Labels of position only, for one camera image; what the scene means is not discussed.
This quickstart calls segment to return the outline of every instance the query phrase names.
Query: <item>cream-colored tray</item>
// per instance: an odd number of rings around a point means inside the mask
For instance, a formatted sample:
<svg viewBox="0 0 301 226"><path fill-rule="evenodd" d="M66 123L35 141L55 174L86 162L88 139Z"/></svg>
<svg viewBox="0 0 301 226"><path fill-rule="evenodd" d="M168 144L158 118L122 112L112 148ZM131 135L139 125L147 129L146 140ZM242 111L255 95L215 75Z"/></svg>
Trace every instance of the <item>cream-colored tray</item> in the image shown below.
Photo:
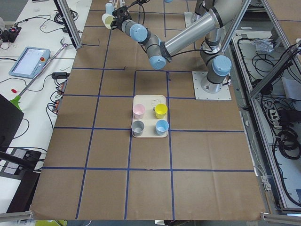
<svg viewBox="0 0 301 226"><path fill-rule="evenodd" d="M156 122L160 119L157 119L154 108L158 104L166 105L166 97L163 95L136 95L133 99L133 106L136 104L143 104L145 107L145 114L142 119L135 119L134 115L132 116L133 122L140 120L144 123L144 131L141 136L134 136L136 138L164 138L168 135L168 131L163 135L158 135L156 133Z"/></svg>

